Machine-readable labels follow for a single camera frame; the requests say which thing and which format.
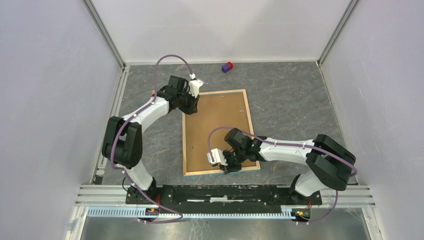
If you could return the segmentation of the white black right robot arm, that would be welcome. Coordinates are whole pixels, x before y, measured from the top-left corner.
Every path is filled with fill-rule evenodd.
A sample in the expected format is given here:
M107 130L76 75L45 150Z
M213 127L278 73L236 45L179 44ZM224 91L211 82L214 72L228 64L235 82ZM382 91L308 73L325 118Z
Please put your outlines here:
M240 171L245 161L282 161L307 166L308 172L297 175L288 191L289 199L295 204L302 204L325 188L344 191L349 179L358 173L356 157L325 134L318 134L315 139L292 141L254 136L232 128L224 141L230 149L211 149L207 158L212 166L219 166L226 174Z

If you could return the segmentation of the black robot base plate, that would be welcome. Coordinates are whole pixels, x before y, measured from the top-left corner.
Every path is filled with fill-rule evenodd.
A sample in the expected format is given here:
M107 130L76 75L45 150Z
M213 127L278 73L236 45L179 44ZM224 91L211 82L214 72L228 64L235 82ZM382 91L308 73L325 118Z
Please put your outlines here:
M147 195L161 204L161 213L271 214L281 206L320 206L319 191L306 197L287 185L162 185Z

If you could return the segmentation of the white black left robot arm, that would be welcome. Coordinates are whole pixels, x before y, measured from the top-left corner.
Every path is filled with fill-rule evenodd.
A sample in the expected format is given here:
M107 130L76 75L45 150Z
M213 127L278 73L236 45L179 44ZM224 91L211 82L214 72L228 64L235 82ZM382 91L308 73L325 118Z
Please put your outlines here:
M204 82L193 78L170 76L168 84L154 91L143 106L123 117L109 118L103 138L101 154L113 169L118 169L130 180L138 197L145 204L157 198L155 179L147 172L141 158L143 133L159 118L178 109L186 115L195 114Z

